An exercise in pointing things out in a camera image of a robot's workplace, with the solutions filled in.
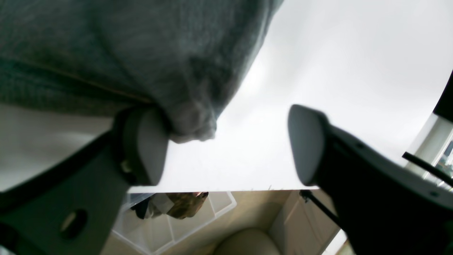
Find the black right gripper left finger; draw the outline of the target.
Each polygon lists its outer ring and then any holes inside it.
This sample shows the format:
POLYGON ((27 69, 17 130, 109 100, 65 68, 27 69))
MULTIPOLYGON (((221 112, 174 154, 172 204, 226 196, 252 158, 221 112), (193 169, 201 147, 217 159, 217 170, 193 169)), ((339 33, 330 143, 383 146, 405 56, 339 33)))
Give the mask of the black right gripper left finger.
POLYGON ((128 189, 160 182, 169 135, 158 108, 121 111, 74 155, 1 192, 1 247, 15 255, 100 254, 128 189))

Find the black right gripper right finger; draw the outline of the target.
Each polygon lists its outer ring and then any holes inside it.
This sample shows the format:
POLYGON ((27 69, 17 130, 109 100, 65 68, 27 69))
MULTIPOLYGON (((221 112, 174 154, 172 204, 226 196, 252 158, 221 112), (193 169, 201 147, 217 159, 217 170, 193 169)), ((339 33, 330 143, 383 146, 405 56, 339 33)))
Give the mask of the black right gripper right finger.
POLYGON ((422 180, 320 111, 290 107, 296 173, 333 201, 357 255, 451 255, 452 193, 422 180))

